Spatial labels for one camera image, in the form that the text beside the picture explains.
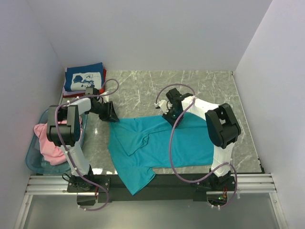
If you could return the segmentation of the teal t-shirt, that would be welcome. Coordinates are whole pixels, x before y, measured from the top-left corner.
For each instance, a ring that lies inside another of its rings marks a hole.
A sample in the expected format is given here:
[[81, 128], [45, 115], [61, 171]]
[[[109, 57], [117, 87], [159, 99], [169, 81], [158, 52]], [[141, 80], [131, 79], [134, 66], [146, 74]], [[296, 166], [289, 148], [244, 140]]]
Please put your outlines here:
[[[155, 177], [154, 168], [170, 168], [172, 126], [160, 115], [123, 118], [110, 123], [108, 149], [121, 181], [134, 195]], [[213, 162], [214, 146], [206, 122], [186, 113], [174, 130], [175, 167], [206, 166]]]

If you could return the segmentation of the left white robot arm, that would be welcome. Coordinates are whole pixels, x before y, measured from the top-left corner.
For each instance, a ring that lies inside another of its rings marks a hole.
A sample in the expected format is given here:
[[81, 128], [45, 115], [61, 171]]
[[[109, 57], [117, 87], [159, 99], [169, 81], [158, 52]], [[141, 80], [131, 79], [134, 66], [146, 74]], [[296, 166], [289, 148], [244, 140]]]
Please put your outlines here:
[[78, 186], [85, 192], [95, 187], [95, 179], [89, 162], [81, 149], [80, 115], [93, 113], [104, 122], [118, 122], [113, 102], [108, 94], [98, 94], [95, 88], [86, 89], [85, 96], [74, 98], [48, 109], [47, 139], [58, 146], [65, 155], [73, 180], [80, 177]]

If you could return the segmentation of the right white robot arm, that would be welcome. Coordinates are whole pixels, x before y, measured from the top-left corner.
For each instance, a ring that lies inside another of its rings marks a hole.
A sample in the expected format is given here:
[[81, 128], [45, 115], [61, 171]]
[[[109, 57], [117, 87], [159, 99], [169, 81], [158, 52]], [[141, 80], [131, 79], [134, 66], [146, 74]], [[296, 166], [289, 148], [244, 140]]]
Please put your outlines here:
[[[154, 106], [163, 111], [163, 118], [172, 126], [169, 160], [174, 174], [187, 183], [199, 183], [209, 178], [209, 185], [212, 189], [222, 189], [231, 175], [233, 168], [231, 164], [232, 150], [241, 134], [240, 125], [231, 106], [227, 103], [213, 104], [199, 99], [191, 93], [181, 94], [176, 88], [169, 90], [166, 97], [167, 101], [156, 100]], [[194, 181], [182, 178], [177, 173], [172, 160], [174, 130], [181, 123], [186, 112], [194, 114], [206, 122], [208, 136], [214, 145], [211, 171]]]

